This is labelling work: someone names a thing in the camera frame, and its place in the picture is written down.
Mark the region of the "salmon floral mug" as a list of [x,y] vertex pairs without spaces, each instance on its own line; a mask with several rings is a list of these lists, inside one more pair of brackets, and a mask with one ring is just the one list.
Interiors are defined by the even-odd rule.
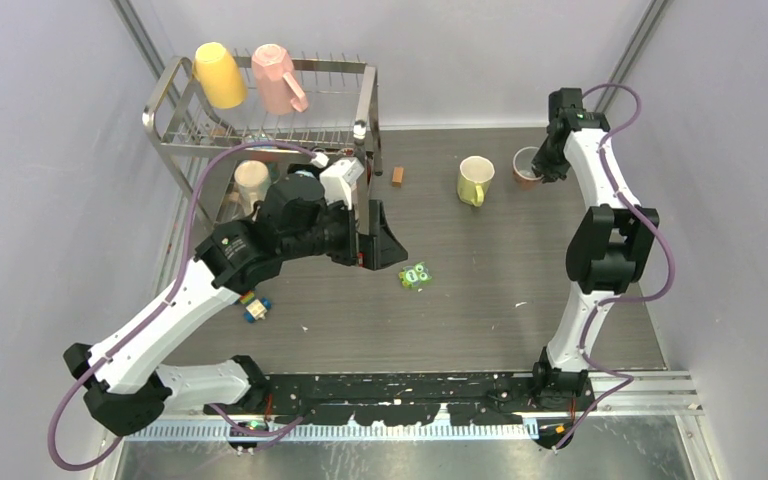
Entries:
[[532,161],[538,153],[536,146],[522,147],[512,158],[512,176],[517,186],[522,190],[531,190],[542,183],[541,178],[534,172]]

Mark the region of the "lime green mug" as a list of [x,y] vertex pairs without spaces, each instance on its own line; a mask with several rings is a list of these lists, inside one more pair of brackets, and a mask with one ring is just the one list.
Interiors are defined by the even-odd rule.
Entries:
[[469,156],[459,164],[456,194],[472,207],[481,207],[495,175],[493,163],[482,156]]

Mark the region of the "pink faceted mug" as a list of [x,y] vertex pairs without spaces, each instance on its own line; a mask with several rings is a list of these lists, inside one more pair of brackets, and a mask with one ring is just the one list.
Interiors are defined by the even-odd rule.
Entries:
[[280,116],[309,108],[293,60],[284,47],[261,45],[252,54],[251,62],[258,93],[268,113]]

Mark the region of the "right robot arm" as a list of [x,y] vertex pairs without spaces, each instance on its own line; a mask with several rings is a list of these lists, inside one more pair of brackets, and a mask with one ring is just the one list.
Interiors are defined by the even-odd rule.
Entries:
[[573,173],[585,207],[566,251],[567,305],[533,366],[530,396],[549,411],[589,400],[587,359],[612,304],[642,277],[659,224],[657,211],[642,206],[621,173],[607,117],[587,110],[584,97],[571,87],[549,95],[547,137],[532,160],[544,183]]

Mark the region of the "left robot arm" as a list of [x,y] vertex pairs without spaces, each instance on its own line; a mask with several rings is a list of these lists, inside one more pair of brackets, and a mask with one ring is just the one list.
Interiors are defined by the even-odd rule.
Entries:
[[138,317],[102,342],[65,351],[91,417],[128,436],[166,411],[217,404],[258,412],[269,384],[250,357],[190,367],[169,366],[166,357],[209,318],[278,276],[287,261],[326,255],[341,265],[380,270],[407,260],[382,202],[371,200],[368,207],[370,232],[360,234],[352,203],[329,201],[320,180],[291,174],[267,190],[252,215],[218,225]]

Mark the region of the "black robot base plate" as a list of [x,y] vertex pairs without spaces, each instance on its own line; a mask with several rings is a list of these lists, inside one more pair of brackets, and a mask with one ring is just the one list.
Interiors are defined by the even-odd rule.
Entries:
[[441,414],[454,426],[485,426],[513,425],[525,413],[568,417],[594,399],[590,382],[562,390],[538,385],[529,372],[273,374],[221,408],[320,426],[425,426]]

